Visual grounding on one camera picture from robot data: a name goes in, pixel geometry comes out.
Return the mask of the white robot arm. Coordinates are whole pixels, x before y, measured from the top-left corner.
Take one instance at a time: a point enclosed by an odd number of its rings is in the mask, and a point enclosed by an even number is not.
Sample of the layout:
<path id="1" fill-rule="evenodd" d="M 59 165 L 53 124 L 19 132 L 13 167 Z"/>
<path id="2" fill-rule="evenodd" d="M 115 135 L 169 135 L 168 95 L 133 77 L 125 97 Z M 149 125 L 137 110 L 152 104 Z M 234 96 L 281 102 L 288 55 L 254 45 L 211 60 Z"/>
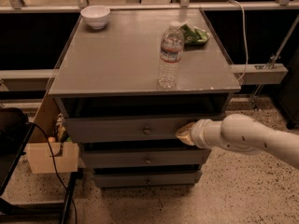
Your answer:
<path id="1" fill-rule="evenodd" d="M 269 128 L 242 114 L 223 120 L 200 119 L 176 132 L 184 144 L 199 148 L 224 150 L 253 155 L 260 150 L 299 168 L 299 136 Z"/>

